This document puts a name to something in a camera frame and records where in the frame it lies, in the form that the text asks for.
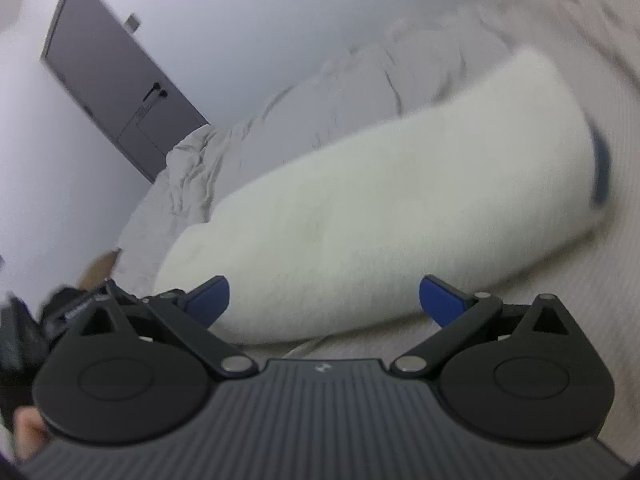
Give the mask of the person's hand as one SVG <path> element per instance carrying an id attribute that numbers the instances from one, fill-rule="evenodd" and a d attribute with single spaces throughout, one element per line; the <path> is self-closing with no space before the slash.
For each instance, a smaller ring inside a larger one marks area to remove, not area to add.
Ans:
<path id="1" fill-rule="evenodd" d="M 14 412 L 14 454 L 24 462 L 34 456 L 50 440 L 50 432 L 34 406 L 20 406 Z"/>

